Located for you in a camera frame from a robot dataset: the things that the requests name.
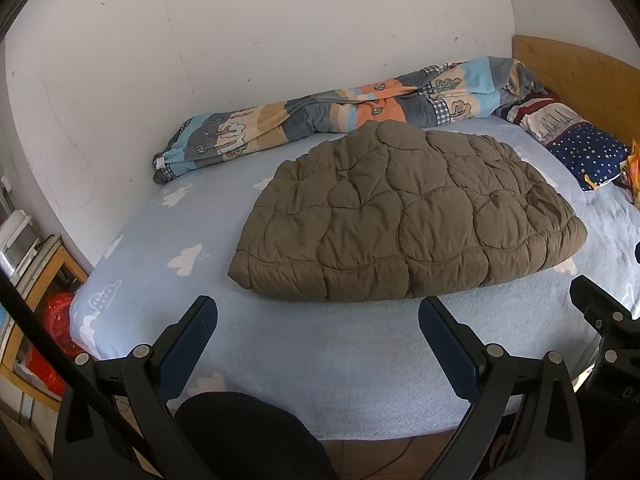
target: wooden table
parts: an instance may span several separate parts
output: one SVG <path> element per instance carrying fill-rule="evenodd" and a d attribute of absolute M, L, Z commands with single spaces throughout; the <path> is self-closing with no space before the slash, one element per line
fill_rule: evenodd
<path fill-rule="evenodd" d="M 36 309 L 62 267 L 66 267 L 66 270 L 80 283 L 86 282 L 86 273 L 66 251 L 60 240 L 60 235 L 55 235 L 44 242 L 16 286 L 31 310 Z M 60 409 L 60 400 L 53 397 L 49 392 L 39 390 L 14 371 L 15 359 L 24 334 L 16 324 L 9 330 L 8 341 L 0 360 L 0 374 L 4 375 L 11 383 L 34 400 L 43 403 L 52 410 L 58 411 Z"/>

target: black rod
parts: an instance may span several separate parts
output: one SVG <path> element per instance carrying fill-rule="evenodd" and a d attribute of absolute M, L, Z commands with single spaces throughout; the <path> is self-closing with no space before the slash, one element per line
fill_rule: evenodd
<path fill-rule="evenodd" d="M 114 430 L 126 438 L 153 465 L 156 461 L 152 456 L 148 442 L 133 429 L 106 397 L 76 370 L 75 365 L 44 329 L 2 270 L 0 270 L 0 303 L 66 384 L 76 393 L 81 394 L 89 406 L 110 423 Z"/>

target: metal pin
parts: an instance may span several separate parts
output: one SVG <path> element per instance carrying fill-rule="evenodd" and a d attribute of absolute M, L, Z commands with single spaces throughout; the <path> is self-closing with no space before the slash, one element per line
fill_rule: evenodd
<path fill-rule="evenodd" d="M 491 343 L 487 348 L 486 348 L 486 352 L 491 356 L 491 357 L 502 357 L 504 354 L 504 349 L 500 346 L 497 345 L 495 343 Z"/>
<path fill-rule="evenodd" d="M 78 354 L 76 356 L 76 364 L 78 366 L 82 366 L 87 364 L 89 361 L 89 354 L 87 354 L 86 352 L 82 352 L 81 354 Z"/>
<path fill-rule="evenodd" d="M 558 352 L 556 352 L 556 351 L 553 351 L 553 350 L 552 350 L 551 352 L 549 352 L 549 354 L 547 355 L 547 357 L 549 357 L 549 360 L 550 360 L 552 363 L 555 363 L 555 364 L 557 364 L 557 365 L 559 365 L 559 364 L 562 362 L 562 356 L 561 356 Z"/>
<path fill-rule="evenodd" d="M 133 349 L 133 355 L 138 358 L 146 357 L 149 350 L 149 345 L 138 345 Z"/>
<path fill-rule="evenodd" d="M 618 354 L 616 354 L 615 350 L 607 350 L 604 352 L 604 359 L 607 363 L 615 363 L 618 358 Z"/>

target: wooden headboard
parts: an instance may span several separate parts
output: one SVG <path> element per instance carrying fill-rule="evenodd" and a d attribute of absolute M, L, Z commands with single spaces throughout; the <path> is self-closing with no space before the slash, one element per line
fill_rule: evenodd
<path fill-rule="evenodd" d="M 513 37 L 513 57 L 582 117 L 625 144 L 640 142 L 640 70 L 590 48 Z"/>

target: bed sheet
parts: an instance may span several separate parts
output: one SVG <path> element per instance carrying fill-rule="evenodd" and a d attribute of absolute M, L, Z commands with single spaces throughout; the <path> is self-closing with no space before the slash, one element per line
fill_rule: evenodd
<path fill-rule="evenodd" d="M 510 144 L 587 226 L 585 245 L 552 269 L 441 298 L 484 342 L 535 358 L 555 349 L 577 375 L 593 359 L 598 336 L 572 306 L 570 282 L 585 274 L 638 316 L 640 211 L 612 185 L 581 191 L 519 126 L 489 117 L 439 129 Z M 420 300 L 284 302 L 244 290 L 226 275 L 244 221 L 278 165 L 337 137 L 317 134 L 243 156 L 159 190 L 76 295 L 74 339 L 96 357 L 124 356 L 155 341 L 207 294 L 218 305 L 218 327 L 170 407 L 204 391 L 245 392 L 295 414 L 327 439 L 396 438 L 456 426 L 468 404 L 455 396 L 420 333 Z"/>

